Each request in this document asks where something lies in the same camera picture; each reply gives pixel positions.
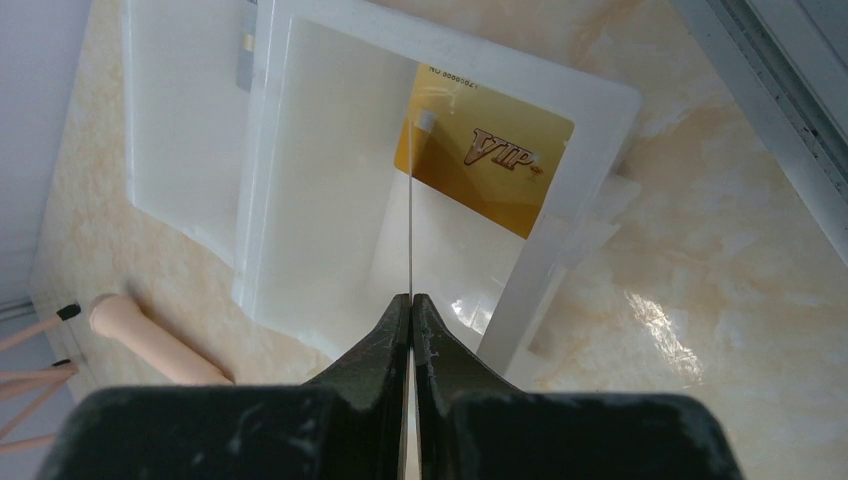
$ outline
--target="pink cylindrical handle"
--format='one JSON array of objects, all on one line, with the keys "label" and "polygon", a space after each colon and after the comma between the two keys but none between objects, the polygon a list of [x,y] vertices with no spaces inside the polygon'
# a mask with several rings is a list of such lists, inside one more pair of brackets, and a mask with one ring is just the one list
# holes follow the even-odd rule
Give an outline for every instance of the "pink cylindrical handle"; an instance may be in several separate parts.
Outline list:
[{"label": "pink cylindrical handle", "polygon": [[151,322],[130,297],[101,296],[92,307],[89,318],[92,330],[123,343],[174,383],[233,384],[218,367]]}]

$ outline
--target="beige marbled surface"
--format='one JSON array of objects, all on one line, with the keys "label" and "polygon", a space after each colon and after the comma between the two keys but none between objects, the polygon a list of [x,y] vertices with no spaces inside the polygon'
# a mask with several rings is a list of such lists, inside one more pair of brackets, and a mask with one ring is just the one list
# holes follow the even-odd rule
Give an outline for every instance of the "beige marbled surface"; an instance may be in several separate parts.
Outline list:
[{"label": "beige marbled surface", "polygon": [[[848,478],[848,269],[668,0],[379,3],[644,96],[621,171],[642,193],[555,298],[531,347],[538,386],[690,394],[749,478]],[[120,38],[120,1],[94,0],[31,282],[39,312],[127,292],[238,383],[307,379],[326,357],[247,320],[226,265],[127,201]],[[84,363],[77,398],[165,382],[69,323],[51,343]]]}]

